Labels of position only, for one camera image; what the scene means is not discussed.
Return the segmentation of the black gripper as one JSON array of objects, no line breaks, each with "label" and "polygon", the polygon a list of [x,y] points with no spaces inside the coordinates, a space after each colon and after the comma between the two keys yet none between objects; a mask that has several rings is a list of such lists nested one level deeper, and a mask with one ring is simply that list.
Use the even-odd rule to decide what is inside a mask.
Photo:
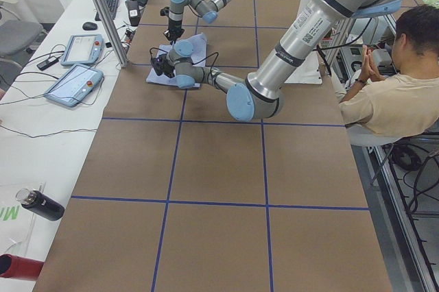
[{"label": "black gripper", "polygon": [[160,54],[150,60],[157,76],[165,75],[168,78],[174,77],[174,67],[169,63],[166,54]]},{"label": "black gripper", "polygon": [[182,28],[183,13],[174,13],[170,7],[166,6],[160,10],[160,15],[168,18],[167,30],[163,34],[171,44],[174,44],[184,33]]}]

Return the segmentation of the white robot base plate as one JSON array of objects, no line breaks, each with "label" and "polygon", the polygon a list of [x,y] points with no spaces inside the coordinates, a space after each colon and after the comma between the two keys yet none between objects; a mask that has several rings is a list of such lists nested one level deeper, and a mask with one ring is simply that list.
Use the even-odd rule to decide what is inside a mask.
[{"label": "white robot base plate", "polygon": [[321,84],[318,54],[312,51],[305,61],[287,78],[286,84]]}]

